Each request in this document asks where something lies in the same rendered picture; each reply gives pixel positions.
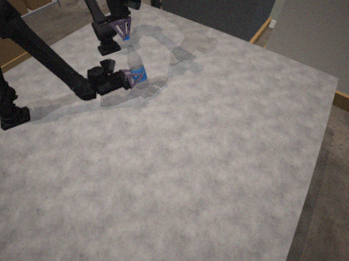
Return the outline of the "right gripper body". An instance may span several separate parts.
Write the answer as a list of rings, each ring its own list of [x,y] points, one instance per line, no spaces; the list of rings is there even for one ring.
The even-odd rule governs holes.
[[[109,81],[107,81],[108,84],[109,84],[109,86],[110,86],[110,88],[112,89],[112,91],[115,91],[115,90],[117,90],[117,89],[119,89],[119,88],[124,88],[125,90],[128,90],[129,88],[131,89],[131,85],[130,85],[129,79],[127,78],[127,79],[126,79],[127,82],[125,81],[124,72],[122,72],[121,70],[116,71],[116,72],[117,72],[117,73],[119,74],[119,76],[121,77],[122,83],[120,83],[120,84],[118,84],[118,85],[112,87],[111,84],[109,83]],[[123,82],[123,81],[124,81],[124,82]],[[127,83],[127,84],[126,84],[126,83]],[[126,86],[126,85],[127,85],[127,86]]]

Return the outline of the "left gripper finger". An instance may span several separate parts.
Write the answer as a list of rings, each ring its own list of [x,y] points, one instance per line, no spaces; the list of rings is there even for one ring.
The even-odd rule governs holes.
[[[126,39],[126,24],[125,24],[125,19],[123,20],[118,20],[118,21],[114,21],[112,23],[109,23],[110,26],[118,33],[118,35],[122,38],[122,39]],[[117,29],[117,25],[122,25],[123,28],[123,35],[122,33]]]
[[[127,33],[126,33],[126,37],[127,37],[127,36],[129,36],[129,33],[130,33],[131,18],[125,19],[125,23],[128,23],[128,29],[127,29]],[[120,25],[118,25],[118,27],[123,32],[122,25],[120,24]]]

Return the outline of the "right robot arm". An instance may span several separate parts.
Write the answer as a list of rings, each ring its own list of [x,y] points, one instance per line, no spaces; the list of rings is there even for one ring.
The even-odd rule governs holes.
[[[110,93],[107,79],[112,87],[122,83],[121,77],[114,72],[116,61],[111,59],[102,60],[101,66],[89,69],[87,78],[77,73],[23,21],[21,13],[7,0],[0,0],[0,37],[10,38],[19,44],[82,100],[96,99],[96,92],[100,96]],[[18,95],[15,95],[15,90],[4,81],[0,67],[0,123],[1,129],[7,130],[29,122],[31,117],[27,106],[20,108],[13,104]]]

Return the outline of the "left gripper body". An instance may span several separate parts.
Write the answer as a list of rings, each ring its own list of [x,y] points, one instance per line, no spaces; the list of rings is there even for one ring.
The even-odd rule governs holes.
[[[118,20],[122,20],[122,19],[131,18],[131,16],[128,16],[128,14],[131,14],[130,11],[118,12],[118,13],[115,13],[115,14],[114,14],[113,11],[112,11],[112,6],[111,6],[111,4],[110,4],[110,0],[107,0],[106,2],[107,2],[108,8],[109,8],[110,13],[111,13],[111,15],[106,16],[106,20],[111,19],[111,21],[109,21],[109,23],[112,23],[112,22],[118,21]],[[114,15],[115,15],[115,16],[114,16]],[[113,16],[113,17],[112,17],[112,16]],[[119,17],[118,17],[118,16],[119,16]],[[115,17],[117,17],[117,18],[115,18]],[[116,20],[116,19],[117,19],[117,20]]]

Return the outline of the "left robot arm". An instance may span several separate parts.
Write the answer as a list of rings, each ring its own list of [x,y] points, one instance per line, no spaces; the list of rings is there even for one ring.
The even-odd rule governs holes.
[[[94,16],[94,22],[92,22],[91,25],[94,28],[95,35],[97,36],[99,41],[102,42],[102,47],[101,45],[97,47],[101,55],[105,56],[121,50],[121,47],[118,45],[118,43],[113,40],[113,37],[115,37],[117,33],[112,29],[112,27],[109,24],[109,21],[111,20],[106,20],[106,17],[101,12],[96,0],[84,1],[86,2],[89,11],[92,14],[92,17]],[[140,3],[141,0],[124,0],[124,3],[123,0],[110,0],[110,4],[112,6],[112,11],[114,14],[118,12],[129,11],[129,8],[139,10]]]

